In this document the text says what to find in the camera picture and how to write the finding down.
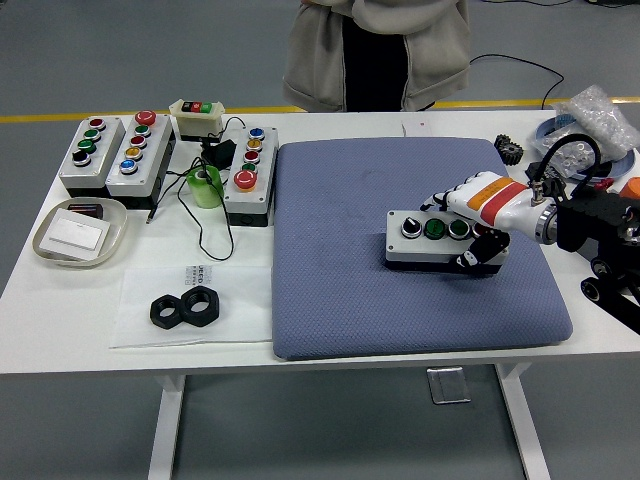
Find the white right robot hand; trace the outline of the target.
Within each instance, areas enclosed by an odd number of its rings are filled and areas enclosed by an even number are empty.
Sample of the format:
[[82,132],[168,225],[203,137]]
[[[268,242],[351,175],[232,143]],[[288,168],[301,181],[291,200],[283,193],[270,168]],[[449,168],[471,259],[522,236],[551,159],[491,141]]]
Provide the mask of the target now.
[[420,207],[437,206],[488,229],[455,259],[458,269],[470,269],[493,259],[509,244],[508,233],[524,233],[539,244],[557,237],[557,207],[529,186],[509,177],[485,171],[443,193],[434,194]]

